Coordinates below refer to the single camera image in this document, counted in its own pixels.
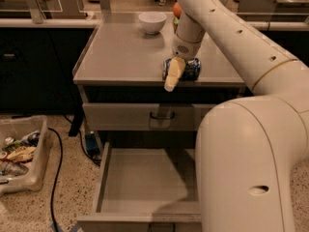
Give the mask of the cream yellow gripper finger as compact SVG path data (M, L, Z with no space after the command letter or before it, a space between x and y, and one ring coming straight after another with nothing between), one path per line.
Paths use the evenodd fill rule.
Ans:
M172 92L177 86L185 70L185 61L181 57L172 58L167 64L164 89Z

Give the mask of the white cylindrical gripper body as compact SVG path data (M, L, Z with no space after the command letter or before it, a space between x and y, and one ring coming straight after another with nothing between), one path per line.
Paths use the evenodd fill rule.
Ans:
M172 51L175 56L188 60L197 55L201 43L202 40L200 38L175 35L172 42Z

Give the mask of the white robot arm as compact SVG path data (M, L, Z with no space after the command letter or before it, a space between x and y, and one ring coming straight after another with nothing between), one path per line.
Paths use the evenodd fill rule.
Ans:
M203 232L295 232L291 171L309 155L309 68L222 0L178 0L183 59L211 37L251 91L202 120L196 175Z

